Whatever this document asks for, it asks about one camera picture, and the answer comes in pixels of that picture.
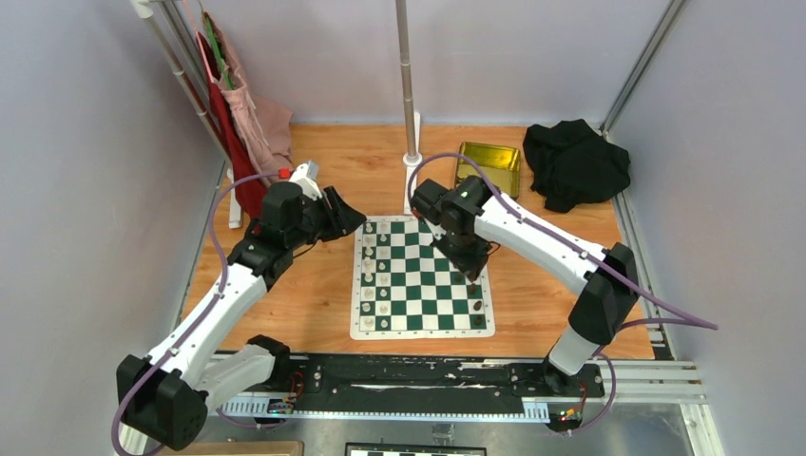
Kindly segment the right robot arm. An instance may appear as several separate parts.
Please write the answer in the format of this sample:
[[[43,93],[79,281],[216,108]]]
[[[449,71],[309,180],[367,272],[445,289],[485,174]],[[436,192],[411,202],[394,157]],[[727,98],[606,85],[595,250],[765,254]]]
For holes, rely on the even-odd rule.
[[[432,246],[467,279],[480,276],[491,246],[498,244],[551,273],[576,295],[542,374],[555,396],[577,389],[583,365],[612,342],[637,301],[632,251],[621,243],[605,248],[575,237],[477,176],[453,189],[424,180],[412,191],[410,206],[431,230]]]

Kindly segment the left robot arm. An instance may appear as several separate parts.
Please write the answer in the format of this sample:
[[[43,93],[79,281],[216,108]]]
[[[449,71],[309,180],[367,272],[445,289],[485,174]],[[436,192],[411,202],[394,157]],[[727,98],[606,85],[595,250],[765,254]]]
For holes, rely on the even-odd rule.
[[[204,302],[147,355],[128,355],[119,364],[119,406],[110,430],[116,453],[127,453],[123,426],[156,441],[153,454],[165,447],[181,450],[196,440],[209,412],[233,396],[256,384],[269,392],[284,390],[291,380],[289,349],[275,339],[255,336],[216,364],[212,355],[292,266],[297,249],[345,238],[366,219],[332,186],[319,189],[305,180],[273,184],[243,239],[220,256],[221,274]]]

